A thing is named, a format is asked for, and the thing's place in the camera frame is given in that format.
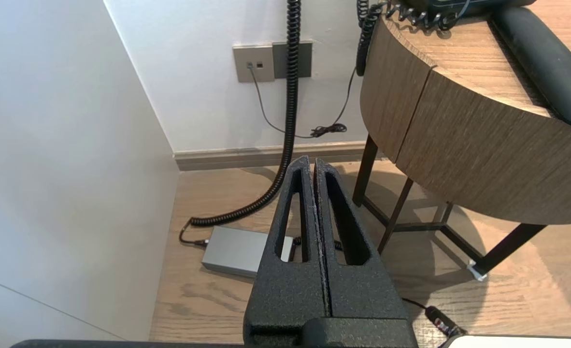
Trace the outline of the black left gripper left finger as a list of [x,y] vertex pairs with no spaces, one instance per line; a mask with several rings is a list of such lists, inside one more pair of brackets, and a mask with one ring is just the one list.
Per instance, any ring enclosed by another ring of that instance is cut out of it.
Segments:
[[[300,199],[302,262],[281,259],[294,194]],[[300,340],[311,319],[330,312],[325,247],[308,156],[288,166],[243,318],[245,340]]]

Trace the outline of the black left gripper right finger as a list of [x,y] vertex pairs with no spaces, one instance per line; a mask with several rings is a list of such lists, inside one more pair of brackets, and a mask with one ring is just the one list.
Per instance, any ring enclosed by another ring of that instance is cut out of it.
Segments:
[[364,223],[332,165],[318,159],[314,193],[330,315],[354,319],[406,319],[409,315]]

